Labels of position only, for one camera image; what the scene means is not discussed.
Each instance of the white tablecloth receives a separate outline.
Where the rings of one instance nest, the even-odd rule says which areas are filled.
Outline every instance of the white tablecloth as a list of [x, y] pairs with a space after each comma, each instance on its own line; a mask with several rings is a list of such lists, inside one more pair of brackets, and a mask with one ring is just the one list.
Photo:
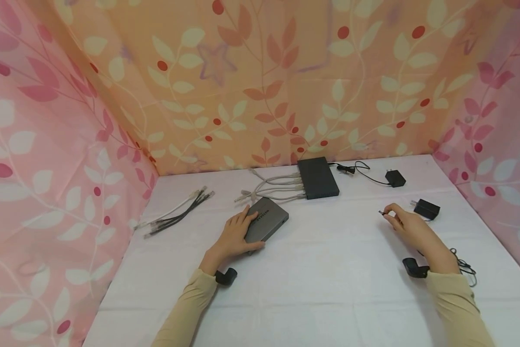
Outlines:
[[[520, 347], [520, 268], [432, 157], [366, 162], [370, 176], [398, 169], [406, 185], [380, 186], [332, 168], [338, 197], [283, 203], [289, 221], [265, 249], [231, 264], [238, 277], [218, 289], [194, 347], [445, 346], [424, 282], [401, 263], [416, 252], [378, 214], [391, 202], [411, 208], [420, 198], [441, 206], [431, 227], [478, 271], [476, 301], [497, 345]], [[160, 178], [145, 220], [204, 185], [216, 195], [153, 238], [143, 240], [144, 230], [133, 236], [84, 346], [149, 346], [224, 222], [242, 209], [233, 200], [258, 182], [246, 170]]]

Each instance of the floral fabric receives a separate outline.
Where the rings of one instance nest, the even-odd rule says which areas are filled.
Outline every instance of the floral fabric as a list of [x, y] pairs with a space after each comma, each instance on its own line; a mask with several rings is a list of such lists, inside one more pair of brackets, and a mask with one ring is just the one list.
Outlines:
[[520, 265], [520, 1], [434, 157]]
[[161, 174], [429, 153], [500, 0], [48, 0]]
[[82, 344], [157, 178], [118, 159], [135, 149], [49, 28], [0, 0], [0, 347]]

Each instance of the black cable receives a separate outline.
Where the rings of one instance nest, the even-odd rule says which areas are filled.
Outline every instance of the black cable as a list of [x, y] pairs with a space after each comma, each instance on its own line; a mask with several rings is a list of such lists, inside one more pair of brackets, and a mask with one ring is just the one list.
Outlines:
[[341, 165], [341, 164], [338, 164], [338, 163], [328, 163], [328, 165], [329, 166], [337, 165], [337, 170], [341, 171], [341, 172], [354, 174], [355, 171], [358, 171], [361, 175], [363, 175], [364, 177], [366, 177], [369, 180], [372, 180], [373, 182], [383, 184], [384, 186], [391, 186], [391, 183], [380, 182], [380, 181], [378, 181], [376, 179], [373, 179], [372, 177], [366, 175], [364, 172], [360, 171], [359, 169], [370, 170], [370, 167], [363, 161], [357, 160], [357, 161], [355, 161], [355, 164], [353, 166], [345, 166], [345, 165]]
[[450, 248], [450, 251], [451, 251], [451, 253], [454, 254], [455, 258], [457, 258], [457, 264], [459, 266], [459, 270], [462, 273], [471, 275], [474, 278], [474, 284], [469, 284], [469, 286], [471, 288], [476, 286], [478, 284], [478, 279], [476, 278], [476, 270], [474, 270], [469, 263], [465, 262], [465, 260], [459, 259], [459, 257], [457, 256], [457, 249]]
[[213, 195], [213, 192], [209, 193], [209, 194], [204, 194], [204, 191], [201, 191], [198, 194], [198, 196], [194, 199], [194, 201], [192, 202], [192, 204], [189, 206], [188, 209], [186, 209], [183, 213], [181, 213], [180, 215], [177, 215], [175, 217], [158, 220], [157, 222], [154, 223], [155, 230], [144, 235], [144, 237], [145, 238], [152, 237], [155, 234], [158, 234], [161, 231], [166, 230], [168, 227], [172, 227], [175, 224], [179, 223], [181, 220], [183, 220], [183, 218], [185, 218], [186, 215], [188, 215], [191, 211], [193, 211], [193, 209], [198, 207], [198, 205], [202, 204], [202, 202], [208, 200], [208, 198], [211, 197], [212, 195]]

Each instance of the finger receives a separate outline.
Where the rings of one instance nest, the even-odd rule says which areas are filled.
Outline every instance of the finger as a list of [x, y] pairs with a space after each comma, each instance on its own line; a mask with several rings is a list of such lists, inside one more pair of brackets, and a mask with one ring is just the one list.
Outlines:
[[252, 215], [248, 215], [245, 218], [244, 224], [248, 227], [250, 225], [250, 222], [252, 222], [256, 217], [259, 216], [259, 212], [256, 211]]
[[239, 217], [239, 213], [231, 217], [230, 226], [234, 226], [237, 222], [237, 218]]
[[266, 243], [263, 241], [246, 243], [245, 246], [243, 247], [243, 249], [244, 249], [243, 253], [257, 251], [258, 249], [264, 248], [265, 245], [266, 245]]
[[241, 213], [239, 213], [239, 217], [237, 220], [237, 223], [242, 224], [243, 220], [246, 218], [246, 214], [248, 213], [248, 210], [250, 209], [250, 205], [246, 205], [245, 208]]
[[243, 220], [243, 222], [241, 223], [241, 225], [243, 226], [243, 228], [242, 228], [243, 238], [245, 237], [246, 233], [248, 233], [248, 227], [250, 226], [250, 222], [252, 222], [254, 219], [256, 219], [257, 216], [259, 216], [258, 211], [254, 212], [252, 215], [246, 216], [245, 220]]
[[383, 212], [385, 214], [388, 214], [391, 211], [395, 212], [395, 215], [398, 215], [400, 219], [402, 219], [408, 213], [405, 210], [403, 210], [401, 206], [395, 204], [395, 202], [393, 202], [393, 204], [385, 206], [385, 208], [383, 209]]
[[383, 217], [385, 218], [385, 220], [387, 220], [391, 224], [393, 229], [395, 229], [396, 231], [399, 231], [399, 232], [403, 231], [403, 225], [398, 220], [396, 220], [395, 218], [393, 218], [392, 216], [390, 216], [388, 214]]

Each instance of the beige sleeve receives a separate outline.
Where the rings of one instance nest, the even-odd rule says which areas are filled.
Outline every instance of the beige sleeve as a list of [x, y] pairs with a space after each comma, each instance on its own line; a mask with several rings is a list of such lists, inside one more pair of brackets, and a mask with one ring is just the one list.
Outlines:
[[476, 307], [474, 293], [460, 274], [428, 272], [428, 290], [443, 322], [450, 347], [494, 347]]
[[151, 347], [189, 347], [202, 311], [216, 292], [216, 278], [197, 269]]

